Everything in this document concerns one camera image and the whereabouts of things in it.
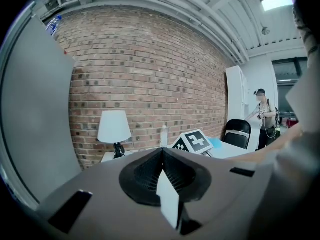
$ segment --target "gray panel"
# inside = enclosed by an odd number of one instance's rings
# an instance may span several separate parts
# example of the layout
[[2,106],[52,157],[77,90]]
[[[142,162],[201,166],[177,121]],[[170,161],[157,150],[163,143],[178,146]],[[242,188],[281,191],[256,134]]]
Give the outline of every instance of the gray panel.
[[1,97],[4,137],[18,173],[40,202],[81,172],[69,127],[73,65],[34,17],[6,67]]

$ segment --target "white cabinet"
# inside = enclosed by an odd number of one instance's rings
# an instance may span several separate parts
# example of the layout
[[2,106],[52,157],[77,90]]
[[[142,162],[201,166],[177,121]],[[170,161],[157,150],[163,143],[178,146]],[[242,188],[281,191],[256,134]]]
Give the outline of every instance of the white cabinet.
[[226,69],[228,86],[228,121],[245,119],[249,113],[247,79],[239,66]]

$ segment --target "ceiling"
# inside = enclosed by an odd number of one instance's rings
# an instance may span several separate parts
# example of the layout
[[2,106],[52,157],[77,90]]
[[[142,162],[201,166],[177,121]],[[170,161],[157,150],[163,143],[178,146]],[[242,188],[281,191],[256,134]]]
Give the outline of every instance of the ceiling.
[[[42,20],[100,5],[131,5],[177,18],[207,36],[236,64],[258,55],[303,48],[293,7],[264,11],[261,0],[36,0]],[[262,33],[263,27],[270,32]]]

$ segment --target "table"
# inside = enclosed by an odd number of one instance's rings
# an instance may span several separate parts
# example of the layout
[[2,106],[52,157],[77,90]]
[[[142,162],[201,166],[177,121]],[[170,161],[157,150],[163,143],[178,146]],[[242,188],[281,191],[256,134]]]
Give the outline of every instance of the table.
[[[227,158],[233,158],[237,156],[241,156],[247,153],[250,153],[249,150],[243,149],[237,146],[230,145],[225,142],[221,142],[221,147],[219,148],[212,148],[209,153],[212,157],[217,159],[227,159]],[[139,150],[132,150],[132,151],[126,151],[125,155],[132,155],[136,152],[139,152]],[[101,160],[101,163],[107,162],[114,159],[114,152],[106,152]]]

